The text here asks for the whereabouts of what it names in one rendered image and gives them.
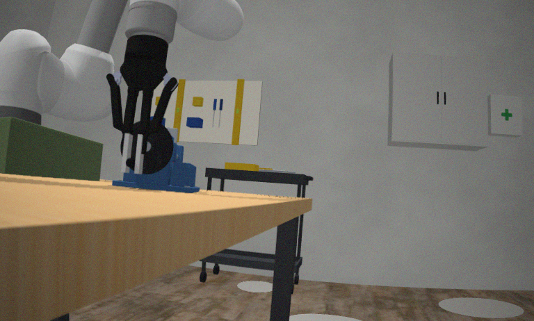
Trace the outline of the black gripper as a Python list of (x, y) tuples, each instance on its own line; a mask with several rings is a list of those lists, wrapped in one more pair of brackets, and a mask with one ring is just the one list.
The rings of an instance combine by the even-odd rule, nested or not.
[[(134, 174), (143, 173), (143, 158), (147, 152), (148, 136), (159, 132), (171, 94), (179, 85), (177, 79), (171, 77), (166, 69), (167, 54), (168, 43), (164, 39), (153, 35), (133, 35), (127, 40), (124, 62), (120, 71), (106, 76), (111, 88), (113, 127), (122, 132), (121, 172), (129, 173), (126, 160), (131, 158), (134, 117), (139, 91), (143, 91), (143, 100)], [(122, 77), (128, 86), (124, 123), (119, 86)], [(152, 123), (149, 125), (154, 90), (163, 79), (165, 87), (161, 93)]]

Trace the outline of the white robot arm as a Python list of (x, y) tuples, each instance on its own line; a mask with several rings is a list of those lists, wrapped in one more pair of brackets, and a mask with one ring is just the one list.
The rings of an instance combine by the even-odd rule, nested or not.
[[(0, 117), (41, 125), (42, 113), (91, 122), (111, 113), (109, 54), (128, 0), (92, 0), (76, 44), (59, 59), (35, 31), (9, 32), (0, 42)], [(243, 25), (235, 0), (130, 0), (125, 35), (173, 41), (176, 22), (203, 38), (225, 41)]]

